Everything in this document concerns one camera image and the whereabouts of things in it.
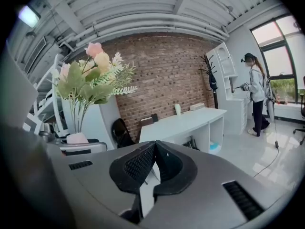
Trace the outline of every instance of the white jacket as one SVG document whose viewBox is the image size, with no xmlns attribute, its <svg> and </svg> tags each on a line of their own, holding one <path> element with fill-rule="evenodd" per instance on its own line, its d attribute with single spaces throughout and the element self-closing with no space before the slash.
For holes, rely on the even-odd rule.
<svg viewBox="0 0 305 229">
<path fill-rule="evenodd" d="M 265 99 L 265 92 L 263 88 L 263 75 L 257 65 L 253 65 L 250 72 L 249 91 L 252 93 L 252 99 L 255 103 Z"/>
</svg>

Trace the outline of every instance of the ponytail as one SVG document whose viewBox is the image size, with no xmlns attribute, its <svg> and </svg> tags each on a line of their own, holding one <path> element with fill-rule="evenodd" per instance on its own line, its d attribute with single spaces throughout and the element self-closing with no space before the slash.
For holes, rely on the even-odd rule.
<svg viewBox="0 0 305 229">
<path fill-rule="evenodd" d="M 264 69 L 263 69 L 261 63 L 258 61 L 258 59 L 256 57 L 254 57 L 254 62 L 257 65 L 257 67 L 260 69 L 260 71 L 261 71 L 261 73 L 263 75 L 263 78 L 265 78 Z"/>
</svg>

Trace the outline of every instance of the black pants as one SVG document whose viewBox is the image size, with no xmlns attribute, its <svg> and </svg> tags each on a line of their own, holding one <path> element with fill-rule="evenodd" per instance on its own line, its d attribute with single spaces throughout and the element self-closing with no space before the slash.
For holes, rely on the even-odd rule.
<svg viewBox="0 0 305 229">
<path fill-rule="evenodd" d="M 260 136 L 261 130 L 264 130 L 270 124 L 263 116 L 263 101 L 253 102 L 253 119 L 255 123 L 253 130 L 257 133 L 257 136 Z"/>
</svg>

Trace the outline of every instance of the white tile floor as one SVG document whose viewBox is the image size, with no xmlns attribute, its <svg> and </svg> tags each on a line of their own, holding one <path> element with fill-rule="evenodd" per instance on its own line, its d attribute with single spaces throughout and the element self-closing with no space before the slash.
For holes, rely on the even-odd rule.
<svg viewBox="0 0 305 229">
<path fill-rule="evenodd" d="M 271 126 L 271 133 L 261 133 L 260 137 L 247 133 L 253 126 L 253 120 L 248 120 L 247 127 L 241 135 L 225 135 L 223 147 L 217 154 L 252 177 L 269 165 L 277 153 L 274 123 Z M 276 120 L 279 154 L 267 169 L 255 177 L 279 197 L 291 191 L 305 172 L 305 144 L 299 145 L 305 133 L 297 131 L 293 134 L 295 128 L 302 127 L 299 124 Z"/>
</svg>

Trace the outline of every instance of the white table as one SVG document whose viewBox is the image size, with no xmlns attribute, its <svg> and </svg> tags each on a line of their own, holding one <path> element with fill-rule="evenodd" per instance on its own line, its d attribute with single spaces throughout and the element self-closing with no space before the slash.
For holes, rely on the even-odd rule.
<svg viewBox="0 0 305 229">
<path fill-rule="evenodd" d="M 223 109 L 202 108 L 161 119 L 142 127 L 140 142 L 161 140 L 181 145 L 187 137 L 193 136 L 199 150 L 215 154 L 223 143 L 225 112 Z M 218 144 L 216 150 L 210 150 L 210 142 Z"/>
</svg>

